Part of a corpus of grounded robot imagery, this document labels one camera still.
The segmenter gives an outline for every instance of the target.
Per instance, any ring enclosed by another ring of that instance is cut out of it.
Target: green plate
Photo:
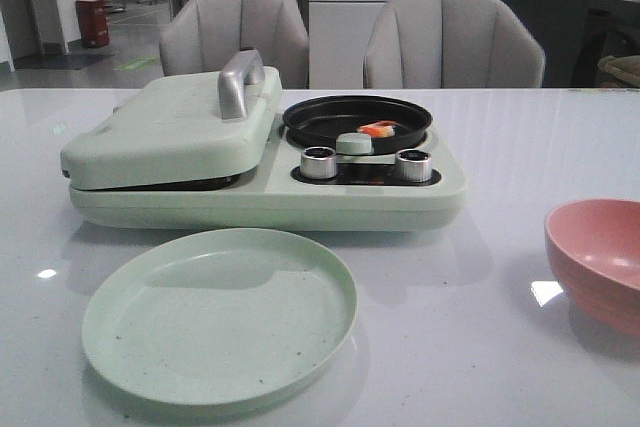
[[[353,278],[305,237],[226,229],[136,257],[92,297],[82,343],[117,387],[182,406],[252,410],[322,371],[356,317]]]

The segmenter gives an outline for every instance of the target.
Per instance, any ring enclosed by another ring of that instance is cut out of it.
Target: white table
[[[0,93],[0,425],[214,423],[176,421],[116,391],[80,345],[83,312],[101,282],[135,255],[189,233],[94,226],[68,200],[61,147],[134,92]],[[286,92],[283,107],[334,93]],[[470,178],[467,206],[435,232],[305,233],[353,272],[354,333],[299,395],[218,422],[637,426],[640,340],[553,295],[543,220],[571,199],[640,199],[640,93],[377,93],[431,111]]]

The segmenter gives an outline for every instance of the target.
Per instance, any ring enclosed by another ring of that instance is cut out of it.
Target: doormat
[[[160,57],[139,57],[137,59],[130,60],[129,62],[125,62],[113,70],[141,70],[147,65],[154,63],[159,58]]]
[[[111,54],[30,55],[13,62],[17,69],[80,70],[108,59]]]

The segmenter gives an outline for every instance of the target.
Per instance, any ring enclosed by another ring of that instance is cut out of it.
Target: floor
[[[114,1],[113,6],[120,6]],[[27,87],[141,88],[163,76],[158,40],[169,23],[169,4],[149,5],[127,0],[125,11],[107,15],[109,44],[99,48],[78,46],[72,54],[105,56],[79,70],[16,69],[0,73],[0,90]]]

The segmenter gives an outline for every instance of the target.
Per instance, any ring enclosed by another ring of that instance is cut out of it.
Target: bowl
[[[589,316],[640,337],[640,202],[587,199],[545,220],[547,257],[567,296]]]

